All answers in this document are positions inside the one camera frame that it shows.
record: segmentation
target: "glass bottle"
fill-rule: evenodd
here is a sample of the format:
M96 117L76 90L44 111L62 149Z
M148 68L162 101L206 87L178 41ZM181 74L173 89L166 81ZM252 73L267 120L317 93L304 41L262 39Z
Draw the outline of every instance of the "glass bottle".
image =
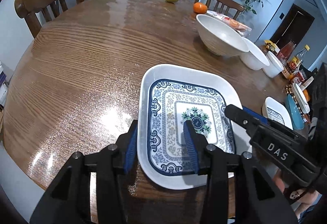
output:
M277 54L277 58L283 62L283 61L287 61L289 59L289 57L291 56L292 52L294 51L296 47L296 44L294 44L294 42L292 42L292 40L290 40L290 42L288 44L286 44Z
M306 55L306 53L310 50L310 47L306 45L303 50L298 52L289 62L288 66L290 67L291 70L296 70L300 64L303 62L303 59Z

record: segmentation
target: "blue object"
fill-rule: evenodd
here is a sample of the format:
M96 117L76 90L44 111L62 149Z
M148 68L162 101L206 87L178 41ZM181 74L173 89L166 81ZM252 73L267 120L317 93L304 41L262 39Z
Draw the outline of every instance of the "blue object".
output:
M290 94L285 98L285 106L291 117L292 126L294 130L301 130L304 128L303 119L297 108L295 101Z
M195 174L197 174L199 172L199 160L197 156L197 150L195 149L193 140L191 138L191 132L186 122L184 122L183 124L183 134L184 134L185 144L187 148L187 153L190 157L190 161L193 166L194 172Z
M125 164L124 164L125 174L127 174L129 170L133 167L133 163L136 155L136 139L137 139L137 126L133 131L132 137L130 139L130 143L127 147L127 151L125 154Z
M262 115L260 115L260 114L257 114L257 113L255 113L254 111L252 111L252 110L250 110L250 109L248 109L248 108L246 108L246 107L243 107L243 110L244 110L246 113L252 115L254 118L259 119L260 122L262 122L262 123L264 123L264 124L268 124L268 120L267 120L266 117L264 117L264 116L262 116Z

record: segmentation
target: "green floral motif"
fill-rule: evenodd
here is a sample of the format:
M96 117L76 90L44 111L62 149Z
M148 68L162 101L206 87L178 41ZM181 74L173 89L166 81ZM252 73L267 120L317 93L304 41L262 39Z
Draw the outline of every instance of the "green floral motif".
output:
M184 123L186 120L190 120L195 131L199 134L203 134L206 137L211 132L211 121L209 121L209 116L203 112L202 109L193 107L191 109L187 108L186 112L182 113L183 120L181 123Z

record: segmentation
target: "white lettering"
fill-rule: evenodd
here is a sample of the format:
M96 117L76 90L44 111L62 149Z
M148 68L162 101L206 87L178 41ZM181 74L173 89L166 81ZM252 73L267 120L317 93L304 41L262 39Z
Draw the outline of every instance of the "white lettering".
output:
M270 143L269 147L268 147L268 150L273 150L275 147L275 145L273 143Z
M277 157L279 157L279 152L280 152L280 148L279 149L277 149L275 152L274 152L274 154L277 154Z
M283 156L281 157L281 160L286 160L286 157L288 156L287 153L284 153Z

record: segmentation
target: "black device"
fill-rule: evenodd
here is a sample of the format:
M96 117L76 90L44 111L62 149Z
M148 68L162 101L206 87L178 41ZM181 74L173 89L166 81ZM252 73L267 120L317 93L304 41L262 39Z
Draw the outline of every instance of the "black device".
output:
M327 194L326 166L306 150L306 140L273 121L253 117L228 105L225 115L246 129L250 144L261 149L286 173L294 186L316 188ZM99 224L126 223L116 177L127 174L136 154L137 121L130 130L98 153L75 152L49 185L31 217L31 224L91 223L90 173L97 173ZM227 223L228 172L235 175L235 223L292 224L297 218L264 168L249 152L225 153L197 134L191 121L184 122L184 137L195 173L208 175L201 224Z

